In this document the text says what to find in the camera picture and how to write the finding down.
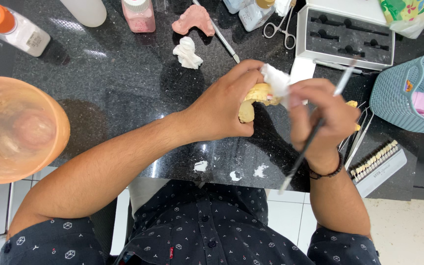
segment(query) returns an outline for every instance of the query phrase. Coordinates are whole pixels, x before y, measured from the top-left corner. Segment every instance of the orange plastic bowl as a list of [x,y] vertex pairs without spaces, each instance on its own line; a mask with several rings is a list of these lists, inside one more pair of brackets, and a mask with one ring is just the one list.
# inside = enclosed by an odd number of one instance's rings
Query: orange plastic bowl
[[60,155],[69,138],[68,117],[52,97],[0,77],[0,184],[38,172]]

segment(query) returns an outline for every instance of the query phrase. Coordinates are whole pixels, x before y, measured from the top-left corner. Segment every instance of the beige bottle cap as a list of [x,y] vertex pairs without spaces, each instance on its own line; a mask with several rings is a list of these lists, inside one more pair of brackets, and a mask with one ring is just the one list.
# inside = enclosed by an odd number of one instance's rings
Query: beige bottle cap
[[149,0],[122,0],[122,2],[132,12],[142,12],[150,5]]
[[256,4],[262,9],[268,9],[274,5],[275,0],[256,0]]

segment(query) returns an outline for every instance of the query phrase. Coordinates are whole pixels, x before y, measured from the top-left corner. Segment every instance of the colorful plastic bag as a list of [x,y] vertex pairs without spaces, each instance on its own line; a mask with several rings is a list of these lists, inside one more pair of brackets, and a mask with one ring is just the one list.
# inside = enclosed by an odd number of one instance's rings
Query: colorful plastic bag
[[390,29],[416,39],[424,29],[424,0],[379,0]]

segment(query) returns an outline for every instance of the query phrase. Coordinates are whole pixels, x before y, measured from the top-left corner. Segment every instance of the black granite countertop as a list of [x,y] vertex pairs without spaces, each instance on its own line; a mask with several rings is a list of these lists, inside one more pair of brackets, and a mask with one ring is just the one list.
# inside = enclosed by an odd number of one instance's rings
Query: black granite countertop
[[[183,0],[153,0],[156,31],[132,33],[123,17],[120,0],[103,0],[107,20],[100,27],[78,23],[59,1],[2,0],[28,17],[52,37],[44,54],[35,58],[0,40],[0,75],[26,81],[56,99],[66,111],[71,137],[66,149],[51,166],[60,166],[87,149],[112,137],[139,128],[155,119],[185,109],[236,63],[216,36],[192,29],[188,36],[204,63],[197,70],[180,66],[172,54],[182,35],[171,24],[189,6]],[[283,35],[262,36],[262,28],[246,32],[238,15],[230,15],[221,0],[201,1],[240,59],[253,58],[290,72],[295,50],[283,46]],[[298,3],[295,12],[300,9]],[[274,14],[269,21],[279,23]],[[289,31],[295,33],[297,16]],[[424,55],[424,32],[416,40],[396,42],[395,63]],[[341,71],[317,66],[314,77],[336,83]],[[347,100],[368,101],[376,75],[354,75],[344,93]],[[286,109],[255,105],[255,134],[250,138],[226,138],[197,142],[167,153],[139,176],[175,178],[211,183],[279,188],[297,153],[289,144],[290,124]],[[408,163],[382,184],[371,198],[410,200],[420,139],[424,134],[402,130],[375,117],[357,161],[385,141],[396,139],[406,151]],[[207,161],[205,172],[194,164]],[[261,165],[269,166],[263,178],[253,176]],[[230,173],[235,171],[233,181]],[[301,172],[289,190],[309,191],[309,179]]]

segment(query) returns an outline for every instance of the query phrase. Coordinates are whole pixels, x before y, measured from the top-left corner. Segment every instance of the shirt button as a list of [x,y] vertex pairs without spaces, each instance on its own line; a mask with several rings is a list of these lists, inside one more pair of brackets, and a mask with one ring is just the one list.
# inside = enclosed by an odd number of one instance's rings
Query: shirt button
[[4,245],[4,250],[3,250],[3,252],[4,252],[5,254],[8,254],[8,253],[9,253],[9,251],[11,251],[11,248],[12,248],[12,244],[11,244],[11,243],[7,243],[7,244],[5,244],[5,245]]

